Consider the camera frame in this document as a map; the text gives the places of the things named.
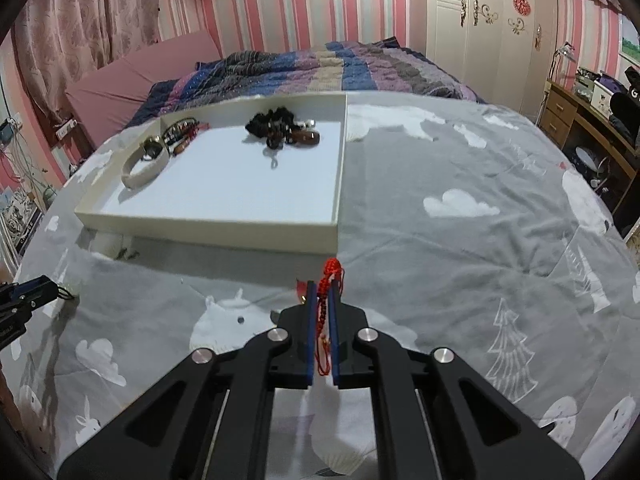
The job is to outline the white wardrobe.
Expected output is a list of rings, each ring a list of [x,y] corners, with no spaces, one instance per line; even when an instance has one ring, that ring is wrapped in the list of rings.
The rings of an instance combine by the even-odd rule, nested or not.
[[[556,32],[555,0],[426,0],[426,55],[484,101],[534,119]]]

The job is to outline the white shallow tray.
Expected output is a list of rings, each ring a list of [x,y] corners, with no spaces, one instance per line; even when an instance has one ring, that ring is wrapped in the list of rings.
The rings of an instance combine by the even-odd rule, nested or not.
[[[258,113],[286,107],[313,120],[320,142],[279,151],[251,136]],[[140,144],[179,119],[204,125],[149,183],[130,190],[122,170]],[[346,148],[343,92],[253,96],[180,110],[131,127],[75,209],[88,229],[173,242],[334,255]]]

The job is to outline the wooden desk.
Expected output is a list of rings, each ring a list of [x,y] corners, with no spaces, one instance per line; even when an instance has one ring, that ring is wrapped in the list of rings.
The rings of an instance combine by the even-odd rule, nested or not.
[[[586,148],[606,158],[602,200],[616,228],[627,232],[639,217],[639,151],[590,104],[550,80],[537,126],[565,154]]]

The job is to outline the striped multicolour quilt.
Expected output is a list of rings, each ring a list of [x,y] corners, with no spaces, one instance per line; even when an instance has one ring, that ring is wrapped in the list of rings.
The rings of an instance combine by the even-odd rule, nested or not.
[[[373,44],[331,41],[318,48],[284,53],[247,50],[219,61],[198,62],[186,76],[153,84],[128,125],[244,96],[331,91],[482,100],[425,55],[401,46],[395,37]]]

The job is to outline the pink patterned curtain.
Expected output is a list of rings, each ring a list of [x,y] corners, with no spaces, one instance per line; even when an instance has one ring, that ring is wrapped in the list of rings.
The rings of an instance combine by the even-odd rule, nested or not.
[[[157,42],[160,0],[28,0],[12,39],[23,84],[52,126],[70,118],[68,86]]]

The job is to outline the silver desk lamp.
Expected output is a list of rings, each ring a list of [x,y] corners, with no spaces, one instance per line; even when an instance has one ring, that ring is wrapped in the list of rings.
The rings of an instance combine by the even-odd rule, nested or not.
[[[574,53],[575,53],[575,48],[568,41],[565,41],[561,47],[557,47],[554,50],[552,55],[551,65],[549,68],[549,73],[548,73],[548,79],[550,81],[554,81],[555,72],[564,60],[569,60],[572,63],[576,63],[576,58]]]

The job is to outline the pink headboard cushion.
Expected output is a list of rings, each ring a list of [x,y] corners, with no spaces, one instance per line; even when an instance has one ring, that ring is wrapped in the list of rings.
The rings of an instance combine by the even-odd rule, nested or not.
[[[93,148],[120,133],[145,102],[153,84],[179,79],[198,62],[221,54],[206,30],[160,41],[70,84],[65,96]]]

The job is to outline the grey polar bear bedsheet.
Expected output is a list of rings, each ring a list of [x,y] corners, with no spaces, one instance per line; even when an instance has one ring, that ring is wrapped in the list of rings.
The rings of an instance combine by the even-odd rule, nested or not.
[[[2,352],[29,451],[55,471],[190,351],[273,326],[328,257],[345,297],[414,350],[446,344],[572,454],[587,478],[639,414],[639,271],[561,151],[507,108],[390,92],[347,96],[334,255],[86,228],[75,209],[106,141],[60,192],[17,275],[77,296]]]

